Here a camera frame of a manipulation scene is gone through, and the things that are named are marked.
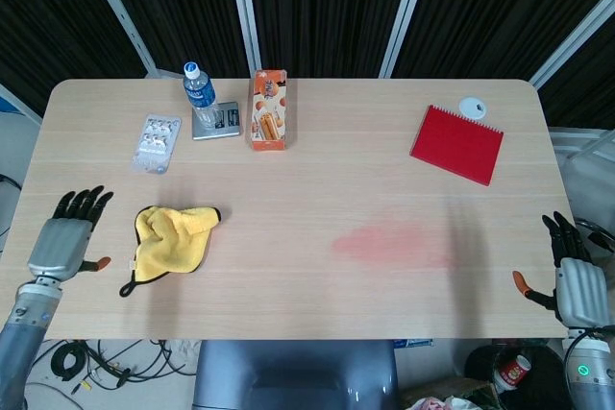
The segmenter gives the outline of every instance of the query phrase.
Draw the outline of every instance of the robotic hand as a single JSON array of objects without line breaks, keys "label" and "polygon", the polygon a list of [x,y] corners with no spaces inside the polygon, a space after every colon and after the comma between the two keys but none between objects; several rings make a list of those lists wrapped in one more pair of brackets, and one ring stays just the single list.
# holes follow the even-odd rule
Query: robotic hand
[{"label": "robotic hand", "polygon": [[610,348],[596,335],[615,333],[609,317],[606,279],[594,266],[578,230],[558,212],[555,219],[543,215],[549,229],[555,265],[555,290],[547,296],[529,288],[521,273],[514,271],[517,289],[529,300],[555,312],[568,327],[563,340],[566,350],[566,385],[578,410],[615,410],[615,364]]},{"label": "robotic hand", "polygon": [[0,332],[0,410],[20,410],[26,379],[56,312],[60,284],[81,271],[100,271],[111,261],[84,261],[89,236],[112,192],[103,186],[64,195],[47,220],[28,261],[35,280],[19,287],[11,315]]}]

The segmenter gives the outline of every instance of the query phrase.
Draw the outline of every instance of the pink stain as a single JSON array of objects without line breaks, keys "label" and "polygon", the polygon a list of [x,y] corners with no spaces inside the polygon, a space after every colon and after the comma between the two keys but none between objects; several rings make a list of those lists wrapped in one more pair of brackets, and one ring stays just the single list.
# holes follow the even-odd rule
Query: pink stain
[{"label": "pink stain", "polygon": [[448,269],[452,261],[438,232],[389,221],[351,231],[332,243],[335,253],[367,263],[403,263],[415,269]]}]

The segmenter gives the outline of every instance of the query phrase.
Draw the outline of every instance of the snack box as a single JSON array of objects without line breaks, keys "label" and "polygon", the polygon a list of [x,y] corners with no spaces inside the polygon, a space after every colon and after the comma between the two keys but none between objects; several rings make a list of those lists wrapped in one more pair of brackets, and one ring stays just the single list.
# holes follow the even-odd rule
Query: snack box
[{"label": "snack box", "polygon": [[251,124],[255,151],[281,151],[286,140],[286,71],[259,70],[254,78]]}]

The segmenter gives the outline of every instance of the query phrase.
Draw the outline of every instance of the pill blister pack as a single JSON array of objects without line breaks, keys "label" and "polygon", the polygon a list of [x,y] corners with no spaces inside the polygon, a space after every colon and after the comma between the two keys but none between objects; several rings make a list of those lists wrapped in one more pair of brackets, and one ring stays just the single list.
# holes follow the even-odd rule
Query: pill blister pack
[{"label": "pill blister pack", "polygon": [[149,114],[136,144],[133,168],[148,173],[166,172],[181,125],[180,117]]}]

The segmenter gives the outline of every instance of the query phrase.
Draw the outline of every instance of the gray kitchen scale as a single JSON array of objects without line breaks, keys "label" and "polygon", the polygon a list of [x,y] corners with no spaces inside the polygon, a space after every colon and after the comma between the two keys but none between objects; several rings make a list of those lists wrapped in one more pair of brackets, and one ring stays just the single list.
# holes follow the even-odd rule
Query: gray kitchen scale
[{"label": "gray kitchen scale", "polygon": [[206,129],[192,110],[192,139],[225,138],[239,135],[239,106],[236,101],[219,103],[215,128]]}]

